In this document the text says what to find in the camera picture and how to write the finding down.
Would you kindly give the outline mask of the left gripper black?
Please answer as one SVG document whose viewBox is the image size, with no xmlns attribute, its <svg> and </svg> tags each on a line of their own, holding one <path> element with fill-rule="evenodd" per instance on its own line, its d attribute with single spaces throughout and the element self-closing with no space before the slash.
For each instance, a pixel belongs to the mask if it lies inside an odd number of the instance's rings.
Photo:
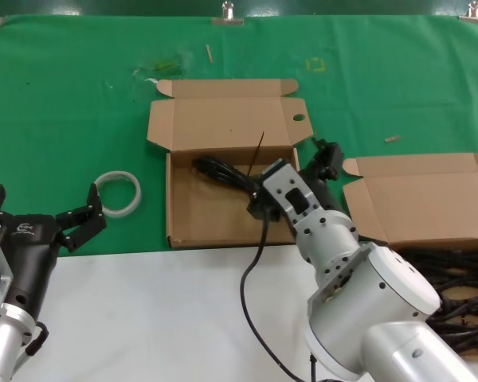
<svg viewBox="0 0 478 382">
<path fill-rule="evenodd" d="M 74 252 L 102 232 L 107 227 L 103 205 L 95 183 L 90 185 L 84 206 L 55 217 L 13 216 L 2 210 L 5 199 L 0 184 L 0 224 L 6 229 L 1 245 L 13 273 L 5 302 L 37 320 L 61 246 Z"/>
</svg>

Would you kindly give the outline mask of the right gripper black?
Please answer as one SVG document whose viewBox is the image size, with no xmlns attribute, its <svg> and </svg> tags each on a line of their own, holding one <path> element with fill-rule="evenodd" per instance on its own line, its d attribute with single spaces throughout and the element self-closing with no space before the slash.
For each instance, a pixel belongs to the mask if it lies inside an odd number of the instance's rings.
<svg viewBox="0 0 478 382">
<path fill-rule="evenodd" d="M 312 138 L 316 152 L 299 175 L 314 193 L 319 204 L 326 210 L 342 212 L 342 205 L 327 185 L 328 180 L 337 180 L 342 171 L 343 152 L 337 142 Z M 249 214 L 258 220 L 279 221 L 281 209 L 277 201 L 265 190 L 256 191 L 249 200 Z"/>
</svg>

